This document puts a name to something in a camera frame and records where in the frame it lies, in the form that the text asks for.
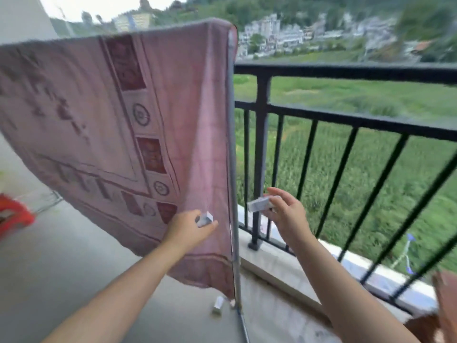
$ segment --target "circle print on towel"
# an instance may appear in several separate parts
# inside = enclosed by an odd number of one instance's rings
[[[170,193],[168,186],[159,181],[154,182],[154,189],[157,191],[157,194],[162,196],[167,196]]]
[[[134,118],[141,126],[147,126],[151,121],[148,110],[139,103],[134,104]]]
[[[143,209],[144,209],[144,213],[150,217],[155,217],[155,215],[157,214],[155,209],[152,208],[149,204],[145,203],[143,205]]]

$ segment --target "green field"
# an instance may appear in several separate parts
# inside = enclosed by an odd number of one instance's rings
[[[308,54],[293,59],[314,61],[319,59],[319,56]],[[254,100],[255,77],[238,75],[234,83],[237,100]],[[277,104],[300,104],[333,111],[369,113],[457,127],[457,89],[441,85],[277,77],[271,83],[271,101]],[[235,117],[237,191],[238,201],[243,204],[243,112],[237,110]],[[251,112],[250,118],[249,192],[252,193],[254,112]],[[266,186],[271,184],[276,115],[270,116],[269,126]],[[286,117],[284,123],[277,186],[294,195],[297,193],[310,126],[309,120],[294,117]],[[314,230],[319,223],[350,131],[348,126],[324,122],[318,124],[302,196],[310,226]],[[398,137],[390,132],[359,130],[321,238],[343,246]],[[376,258],[456,149],[457,144],[451,142],[411,137],[350,250],[370,259]],[[408,253],[414,271],[457,232],[456,220],[457,175],[454,174],[409,230],[416,238]],[[406,237],[397,244],[385,260],[385,265],[392,264],[405,243]],[[441,266],[457,271],[457,250],[450,253]],[[405,262],[400,263],[397,270],[405,272]]]

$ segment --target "black metal railing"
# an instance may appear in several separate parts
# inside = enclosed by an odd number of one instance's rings
[[[348,157],[351,153],[352,146],[356,140],[357,132],[361,127],[389,131],[400,134],[400,138],[395,145],[385,168],[374,186],[369,198],[363,207],[363,210],[353,226],[349,237],[344,243],[344,247],[338,261],[341,262],[345,253],[348,251],[351,243],[354,241],[364,219],[368,215],[370,208],[373,206],[376,197],[382,189],[386,179],[402,150],[408,142],[410,136],[421,136],[425,138],[447,140],[457,142],[457,130],[443,127],[426,126],[417,123],[404,122],[388,117],[368,116],[344,114],[339,112],[328,112],[310,108],[297,108],[288,106],[279,106],[269,102],[270,100],[270,85],[271,79],[276,76],[282,77],[311,77],[311,78],[331,78],[331,79],[346,79],[346,80],[380,80],[380,81],[403,81],[403,82],[420,82],[429,84],[457,84],[457,67],[454,66],[433,66],[433,65],[416,65],[411,67],[396,66],[396,65],[361,65],[361,64],[305,64],[305,65],[286,65],[286,64],[258,64],[258,63],[241,63],[235,66],[236,74],[249,74],[257,78],[257,97],[255,102],[235,101],[235,107],[244,110],[244,221],[248,221],[248,211],[246,202],[248,202],[248,169],[249,169],[249,111],[254,111],[256,115],[255,122],[255,162],[254,162],[254,192],[253,197],[260,197],[263,194],[265,182],[265,166],[266,166],[266,141],[268,135],[268,115],[278,115],[277,137],[275,144],[275,154],[273,162],[272,186],[277,182],[279,152],[283,133],[283,124],[285,116],[294,116],[312,120],[311,129],[306,146],[306,153],[303,161],[303,168],[298,185],[296,197],[300,200],[302,196],[303,186],[306,179],[309,159],[313,149],[313,142],[316,135],[316,129],[320,121],[336,123],[351,126],[352,130],[346,143],[346,148],[340,160],[336,176],[333,181],[330,193],[328,195],[323,214],[320,218],[316,232],[316,237],[319,237],[323,230],[323,225],[327,218],[328,211],[332,205],[335,192],[340,184],[341,176],[344,172]],[[383,262],[386,256],[392,251],[396,243],[406,233],[409,227],[414,223],[422,210],[430,202],[431,198],[437,193],[444,182],[454,172],[457,167],[457,152],[452,156],[451,160],[439,173],[431,186],[421,197],[416,206],[411,210],[406,220],[401,227],[390,238],[387,245],[381,251],[380,255],[372,263],[369,270],[362,276],[360,283],[367,285],[367,281],[378,265]],[[284,251],[293,254],[287,245],[283,246],[270,238],[271,221],[268,221],[266,235],[260,234],[260,215],[254,213],[252,229],[247,226],[240,225],[240,228],[248,231],[252,235],[252,240],[249,247],[258,250],[262,241],[270,243]],[[457,244],[457,233],[451,237],[447,243],[438,250],[429,260],[425,262],[422,268],[412,275],[403,285],[396,289],[392,295],[381,294],[378,291],[373,292],[377,297],[387,301],[400,309],[411,312],[401,303],[398,298],[402,295],[409,286],[424,276],[437,263],[443,259]]]

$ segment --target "balcony floor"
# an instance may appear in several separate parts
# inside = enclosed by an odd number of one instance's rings
[[[138,258],[66,202],[0,242],[0,332],[37,342]],[[338,342],[293,300],[244,271],[243,310],[252,343]],[[166,277],[124,342],[244,342],[235,311],[211,315],[219,292]]]

